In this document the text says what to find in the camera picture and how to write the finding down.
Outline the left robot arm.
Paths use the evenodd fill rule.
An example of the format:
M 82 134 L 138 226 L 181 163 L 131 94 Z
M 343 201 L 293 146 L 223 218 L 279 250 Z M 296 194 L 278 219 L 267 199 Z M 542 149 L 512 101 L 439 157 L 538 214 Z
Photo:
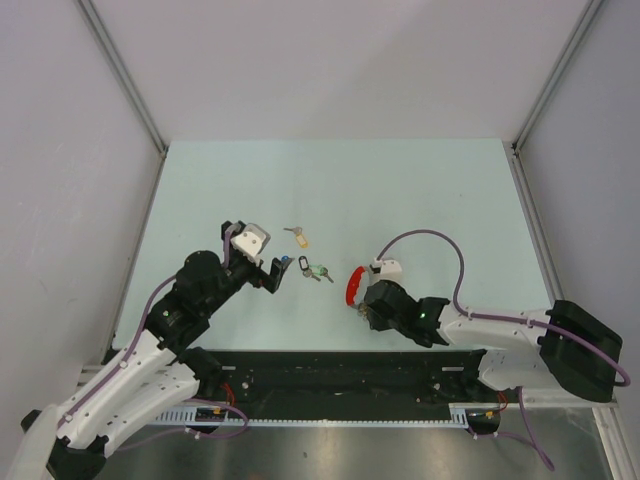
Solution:
M 223 253 L 190 254 L 150 295 L 129 343 L 66 401 L 27 414 L 10 479 L 93 479 L 136 432 L 166 410 L 221 387 L 222 367 L 193 344 L 244 286 L 275 293 L 291 258 L 263 270 L 270 235 L 225 222 Z

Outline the red handled metal key holder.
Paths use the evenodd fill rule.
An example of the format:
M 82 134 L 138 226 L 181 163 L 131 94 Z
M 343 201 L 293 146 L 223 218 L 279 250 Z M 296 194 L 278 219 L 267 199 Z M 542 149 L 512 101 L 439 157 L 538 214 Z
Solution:
M 355 308 L 361 303 L 370 284 L 370 273 L 368 266 L 359 266 L 352 272 L 345 290 L 345 303 L 348 307 Z

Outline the yellow capped key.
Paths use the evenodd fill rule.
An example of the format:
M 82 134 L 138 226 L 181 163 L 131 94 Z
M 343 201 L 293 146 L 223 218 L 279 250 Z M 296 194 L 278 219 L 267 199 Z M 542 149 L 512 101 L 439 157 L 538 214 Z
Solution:
M 368 320 L 368 307 L 365 304 L 360 304 L 357 307 L 357 314 L 359 317 L 361 317 L 364 321 Z

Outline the keys with black green tags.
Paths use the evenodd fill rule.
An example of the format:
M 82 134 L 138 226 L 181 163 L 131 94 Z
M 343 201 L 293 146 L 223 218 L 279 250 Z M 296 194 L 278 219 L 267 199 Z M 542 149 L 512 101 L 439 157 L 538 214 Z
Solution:
M 311 264 L 306 256 L 298 258 L 300 270 L 305 278 L 310 278 L 320 282 L 322 279 L 333 283 L 334 280 L 330 276 L 329 269 L 322 264 Z

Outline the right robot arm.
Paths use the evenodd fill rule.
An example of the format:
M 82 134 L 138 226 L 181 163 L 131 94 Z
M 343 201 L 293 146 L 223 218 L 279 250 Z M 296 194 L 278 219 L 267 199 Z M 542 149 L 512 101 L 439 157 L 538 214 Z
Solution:
M 613 397 L 622 339 L 574 302 L 464 315 L 446 298 L 415 300 L 398 283 L 381 280 L 367 287 L 358 310 L 371 329 L 395 330 L 422 347 L 482 351 L 479 366 L 461 376 L 462 391 L 473 401 L 518 387 L 562 388 L 596 403 Z

